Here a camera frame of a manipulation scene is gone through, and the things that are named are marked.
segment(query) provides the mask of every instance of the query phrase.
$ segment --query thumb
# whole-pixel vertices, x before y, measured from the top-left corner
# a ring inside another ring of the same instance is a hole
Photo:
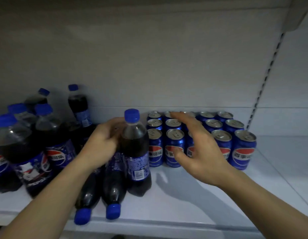
[[[179,148],[174,148],[173,150],[175,160],[186,170],[188,170],[193,162],[193,159],[183,153]]]

